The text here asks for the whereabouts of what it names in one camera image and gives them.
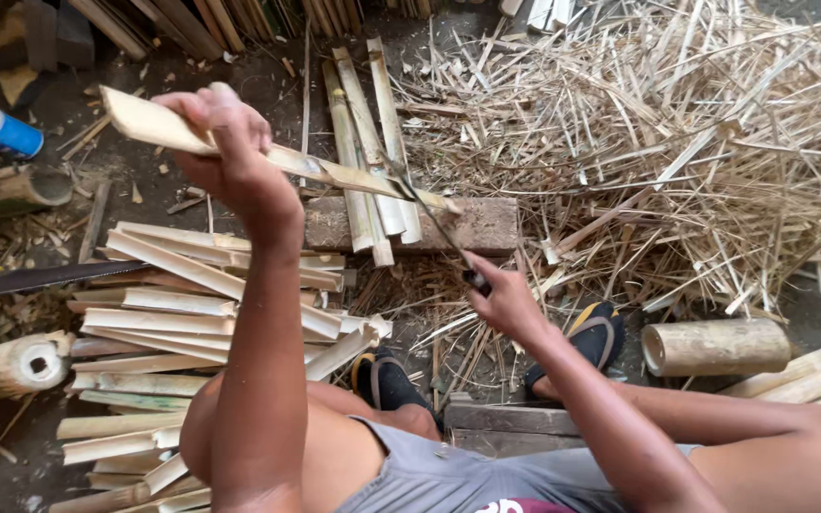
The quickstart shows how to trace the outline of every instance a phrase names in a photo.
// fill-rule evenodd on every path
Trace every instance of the grey shorts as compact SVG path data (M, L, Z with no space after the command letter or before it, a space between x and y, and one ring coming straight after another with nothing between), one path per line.
M388 450L379 476L335 513L473 513L501 498L542 500L577 513L626 513L588 449L491 459L353 417ZM678 446L686 455L697 446Z

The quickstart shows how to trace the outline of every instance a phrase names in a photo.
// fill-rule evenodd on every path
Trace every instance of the white print on shirt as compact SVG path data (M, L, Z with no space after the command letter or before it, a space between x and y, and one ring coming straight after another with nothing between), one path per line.
M484 513L525 513L525 509L520 504L507 498L499 499L499 504L491 502L477 513L481 513L481 511Z

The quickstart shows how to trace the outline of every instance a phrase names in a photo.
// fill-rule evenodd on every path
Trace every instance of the knife handle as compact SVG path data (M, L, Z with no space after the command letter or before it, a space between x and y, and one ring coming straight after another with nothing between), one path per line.
M484 297L490 297L490 293L493 292L493 286L490 285L489 281L486 281L484 275L473 269L462 271L462 279L476 288L477 292L480 292Z

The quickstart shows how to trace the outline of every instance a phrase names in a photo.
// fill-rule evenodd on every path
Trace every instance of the foot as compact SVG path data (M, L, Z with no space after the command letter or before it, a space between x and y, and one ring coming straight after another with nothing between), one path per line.
M354 362L350 373L354 393L359 395L370 406L382 412L413 410L402 408L410 404L426 409L432 416L439 432L443 432L442 421L433 411L432 406L417 392L417 388L408 379L401 364L394 359L388 348L379 346L374 351L365 352Z
M596 318L602 318L606 322L591 321ZM609 340L611 329L612 341ZM599 371L603 371L620 354L626 341L626 326L620 312L613 308L613 304L605 301L591 304L582 310L568 336L578 352ZM525 390L543 399L550 398L555 392L546 372L537 363L525 373Z

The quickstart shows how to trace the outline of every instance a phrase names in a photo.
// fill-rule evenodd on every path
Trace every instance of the right hand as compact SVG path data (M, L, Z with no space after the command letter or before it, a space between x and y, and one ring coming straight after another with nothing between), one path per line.
M176 152L176 163L236 214L257 246L302 246L303 204L280 169L265 157L273 145L271 125L261 114L222 82L197 94L174 92L153 101L213 135L220 159Z
M486 258L470 251L464 254L473 270L482 274L493 286L489 297L484 297L476 288L468 294L471 306L481 319L525 346L550 328L550 323L537 307L524 274L502 271Z

